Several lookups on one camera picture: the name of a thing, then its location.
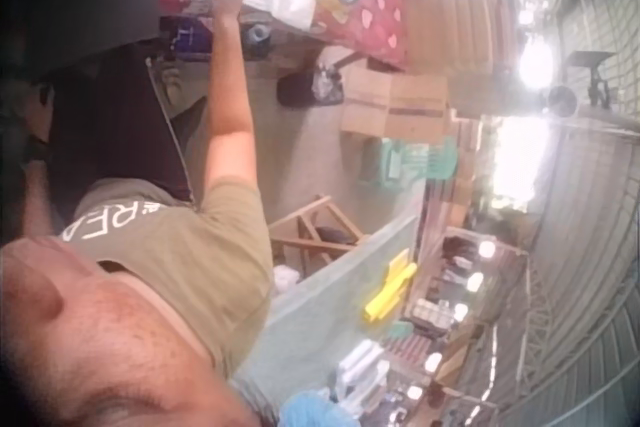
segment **red tablecloth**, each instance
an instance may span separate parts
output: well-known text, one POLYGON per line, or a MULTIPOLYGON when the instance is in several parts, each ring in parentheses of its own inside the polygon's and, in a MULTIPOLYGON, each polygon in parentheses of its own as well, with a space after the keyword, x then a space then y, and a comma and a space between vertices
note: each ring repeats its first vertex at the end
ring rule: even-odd
MULTIPOLYGON (((160 0, 167 13, 179 14, 189 0, 160 0)), ((406 33, 402 0, 361 0, 346 18, 318 6, 309 32, 381 61, 405 67, 406 33)))

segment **blue glove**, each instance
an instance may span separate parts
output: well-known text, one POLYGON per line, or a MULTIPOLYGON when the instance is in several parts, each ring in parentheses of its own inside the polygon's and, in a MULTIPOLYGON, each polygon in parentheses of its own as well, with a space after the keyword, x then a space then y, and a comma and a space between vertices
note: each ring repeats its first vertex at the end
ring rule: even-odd
POLYGON ((360 422, 315 392, 301 392, 280 409, 278 427, 360 427, 360 422))

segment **beige t-shirt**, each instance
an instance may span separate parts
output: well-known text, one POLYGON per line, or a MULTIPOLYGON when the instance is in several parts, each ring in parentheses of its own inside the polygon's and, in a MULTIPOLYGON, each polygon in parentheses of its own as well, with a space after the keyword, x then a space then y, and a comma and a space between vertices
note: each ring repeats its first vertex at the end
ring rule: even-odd
POLYGON ((138 179, 97 183, 61 234, 96 262, 115 262, 182 315, 224 376, 264 326, 273 280, 260 194, 222 179, 199 211, 138 179))

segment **stacked cardboard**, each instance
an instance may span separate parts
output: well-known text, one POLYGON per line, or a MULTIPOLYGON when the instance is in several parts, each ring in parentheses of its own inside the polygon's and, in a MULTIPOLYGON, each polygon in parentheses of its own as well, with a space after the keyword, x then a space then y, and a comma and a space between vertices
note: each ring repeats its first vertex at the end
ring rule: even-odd
POLYGON ((475 119, 455 119, 449 126, 449 135, 458 143, 458 164, 449 213, 449 225, 454 227, 462 227, 473 199, 481 132, 482 123, 475 119))
POLYGON ((447 79, 382 73, 353 64, 343 73, 342 130, 440 144, 449 130, 447 79))
POLYGON ((404 3, 413 72, 489 75, 515 69, 519 0, 404 3))

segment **man's eye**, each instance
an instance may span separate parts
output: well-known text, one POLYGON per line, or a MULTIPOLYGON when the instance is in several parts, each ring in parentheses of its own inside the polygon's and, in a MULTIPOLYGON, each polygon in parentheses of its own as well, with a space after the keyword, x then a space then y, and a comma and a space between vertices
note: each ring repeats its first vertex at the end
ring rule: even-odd
POLYGON ((82 427, 101 427, 113 425, 133 417, 157 414, 164 410, 149 399, 113 397, 100 400, 83 409, 78 425, 82 427))

